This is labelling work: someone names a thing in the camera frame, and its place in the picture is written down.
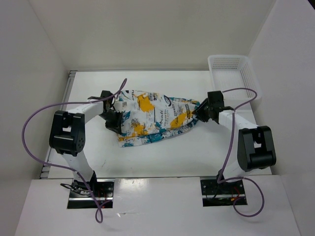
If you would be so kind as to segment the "patterned white teal yellow shorts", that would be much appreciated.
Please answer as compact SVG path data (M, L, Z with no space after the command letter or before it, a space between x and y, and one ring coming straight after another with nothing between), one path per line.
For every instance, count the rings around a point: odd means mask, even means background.
M135 147L156 143L190 131L198 122L194 111L198 100L170 97L162 93L123 90L115 101L126 101L122 111L119 146Z

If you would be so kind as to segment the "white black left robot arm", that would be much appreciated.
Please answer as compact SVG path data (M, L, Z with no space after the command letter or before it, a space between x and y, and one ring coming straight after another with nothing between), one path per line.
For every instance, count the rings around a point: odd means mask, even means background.
M123 113L114 108L116 95L103 90L99 97L91 96L88 102L68 111L56 111L53 118L49 145L67 162L73 172L74 189L80 188L86 196L98 191L95 171L89 166L84 154L86 143L85 124L99 116L105 127L117 134L122 133Z

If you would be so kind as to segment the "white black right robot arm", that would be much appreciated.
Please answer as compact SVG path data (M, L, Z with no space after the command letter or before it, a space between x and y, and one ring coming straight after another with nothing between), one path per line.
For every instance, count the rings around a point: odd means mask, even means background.
M246 179L253 170L274 166L277 160L271 128L259 126L237 114L239 108L257 98L255 90L248 88L247 91L254 97L234 108L225 105L224 91L210 91L195 110L199 121L212 120L231 133L227 155L216 181L216 188L221 193L229 192L233 182Z

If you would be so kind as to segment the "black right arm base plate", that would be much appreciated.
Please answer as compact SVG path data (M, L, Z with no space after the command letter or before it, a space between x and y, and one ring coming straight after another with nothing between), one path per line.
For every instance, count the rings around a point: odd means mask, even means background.
M231 183L218 184L216 177L200 179L203 207L222 207L247 205L243 182L238 180Z

